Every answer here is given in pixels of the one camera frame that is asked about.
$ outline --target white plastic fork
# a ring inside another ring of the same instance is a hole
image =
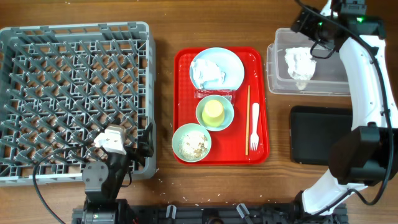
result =
[[[259,112],[260,112],[260,105],[258,103],[253,103],[252,108],[252,134],[250,135],[250,150],[256,151],[259,145],[259,136],[257,134],[257,123],[259,121]]]

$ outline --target table surface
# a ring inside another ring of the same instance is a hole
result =
[[[317,8],[326,1],[306,1]],[[387,68],[398,73],[398,16],[395,1],[368,0],[368,14],[386,23]],[[0,28],[145,21],[156,42],[157,167],[149,180],[121,189],[119,198],[131,205],[232,205],[244,202],[289,202],[299,190],[313,185],[326,171],[323,166],[300,165],[290,160],[289,111],[295,105],[350,108],[349,97],[274,95],[266,89],[271,153],[258,166],[185,167],[173,157],[173,65],[175,54],[187,47],[251,46],[263,57],[275,31],[290,27],[300,8],[293,0],[250,1],[46,1],[0,0]],[[398,93],[398,76],[390,75]],[[85,198],[82,183],[40,186],[53,210],[67,223],[72,209]],[[374,197],[378,186],[364,190]],[[357,197],[347,200],[351,223],[397,223],[398,178],[389,182],[381,201],[369,207]],[[0,188],[0,223],[55,223],[40,203],[33,186]]]

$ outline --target small bowl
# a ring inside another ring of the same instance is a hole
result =
[[[205,122],[203,121],[203,118],[202,118],[203,109],[205,108],[206,103],[210,100],[218,100],[221,102],[221,104],[224,107],[224,121],[218,127],[212,127],[212,126],[205,124]],[[232,123],[232,120],[234,119],[234,107],[232,106],[231,102],[229,102],[229,100],[227,100],[225,97],[220,96],[220,95],[210,95],[210,96],[204,97],[198,103],[196,114],[197,114],[197,120],[200,123],[200,125],[205,127],[207,130],[222,131],[222,130],[226,129]]]
[[[180,152],[181,138],[184,135],[186,135],[187,133],[189,133],[190,131],[199,131],[199,132],[203,133],[207,138],[207,151],[201,157],[192,159],[192,160],[183,157]],[[183,160],[185,162],[198,162],[198,161],[202,160],[203,158],[205,158],[209,154],[210,149],[211,149],[211,137],[210,137],[209,132],[203,126],[200,126],[199,124],[184,124],[183,126],[179,127],[175,131],[175,133],[173,135],[173,139],[172,139],[172,147],[173,147],[173,152],[175,153],[175,155],[178,158],[180,158],[181,160]]]

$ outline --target plate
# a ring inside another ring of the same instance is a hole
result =
[[[243,82],[244,67],[241,59],[232,51],[213,47],[200,52],[194,59],[201,58],[210,60],[217,64],[222,72],[225,72],[224,82],[218,80],[207,81],[203,84],[204,90],[237,90]],[[193,69],[190,67],[189,76],[196,89],[200,89],[199,84],[193,79]]]
[[[197,158],[197,159],[186,159],[185,157],[183,157],[181,155],[180,152],[180,143],[181,143],[181,138],[186,135],[187,133],[189,133],[190,131],[199,131],[201,133],[203,133],[206,138],[207,138],[207,151],[204,155],[202,155],[201,157]],[[185,161],[185,162],[198,162],[200,160],[202,160],[203,158],[205,158],[211,149],[211,137],[209,132],[203,127],[200,126],[199,124],[184,124],[183,126],[181,126],[180,128],[178,128],[174,135],[173,135],[173,139],[172,139],[172,147],[173,147],[173,151],[174,154],[180,158],[181,160]]]
[[[224,112],[225,112],[224,122],[217,128],[206,125],[205,122],[203,121],[203,119],[201,118],[201,113],[202,113],[203,109],[205,108],[206,103],[210,100],[218,100],[221,102],[221,104],[224,107]],[[227,100],[225,97],[220,96],[220,95],[210,95],[210,96],[204,97],[198,103],[196,114],[197,114],[197,120],[198,120],[199,124],[202,125],[203,127],[205,127],[207,130],[222,131],[222,130],[228,128],[228,126],[232,123],[232,121],[234,119],[235,112],[234,112],[234,107],[232,106],[231,102],[229,102],[229,100]]]

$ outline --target gray dish rack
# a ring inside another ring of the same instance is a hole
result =
[[[0,186],[32,184],[34,162],[56,148],[94,140],[115,119],[126,146],[154,125],[155,42],[145,22],[11,27],[0,30]],[[39,184],[81,181],[95,147],[52,156]],[[131,163],[132,178],[151,178],[154,156]]]

